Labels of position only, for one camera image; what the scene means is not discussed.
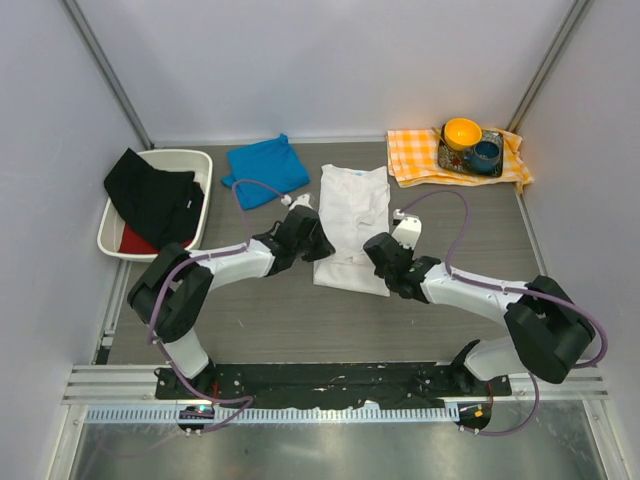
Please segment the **white t shirt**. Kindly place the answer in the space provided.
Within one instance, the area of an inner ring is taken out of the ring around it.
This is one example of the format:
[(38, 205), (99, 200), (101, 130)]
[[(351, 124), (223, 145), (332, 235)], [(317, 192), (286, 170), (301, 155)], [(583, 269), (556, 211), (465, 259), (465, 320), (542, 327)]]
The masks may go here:
[(322, 167), (319, 216), (335, 253), (313, 267), (316, 286), (388, 297), (363, 245), (389, 231), (390, 186), (384, 167), (374, 170)]

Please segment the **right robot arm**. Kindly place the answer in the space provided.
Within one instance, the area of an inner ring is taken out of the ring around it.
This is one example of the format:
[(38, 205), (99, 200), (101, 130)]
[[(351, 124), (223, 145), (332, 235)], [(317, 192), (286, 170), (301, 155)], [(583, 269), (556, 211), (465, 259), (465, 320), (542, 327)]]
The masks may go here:
[(549, 277), (498, 282), (433, 257), (414, 258), (413, 250), (389, 233), (366, 241), (364, 252), (374, 274), (400, 297), (455, 307), (505, 328), (505, 337), (474, 340), (454, 358), (456, 382), (463, 391), (470, 389), (472, 380), (486, 382), (516, 373), (560, 384), (596, 338), (593, 323)]

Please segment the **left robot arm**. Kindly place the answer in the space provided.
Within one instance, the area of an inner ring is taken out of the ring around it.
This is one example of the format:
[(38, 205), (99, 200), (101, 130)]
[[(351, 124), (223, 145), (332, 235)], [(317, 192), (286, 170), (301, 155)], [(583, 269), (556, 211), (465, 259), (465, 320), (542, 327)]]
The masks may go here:
[(178, 373), (192, 389), (205, 393), (213, 386), (215, 367), (194, 325), (208, 294), (239, 281), (276, 275), (297, 259), (312, 263), (334, 253), (318, 212), (298, 205), (246, 243), (192, 252), (167, 245), (131, 288), (127, 303)]

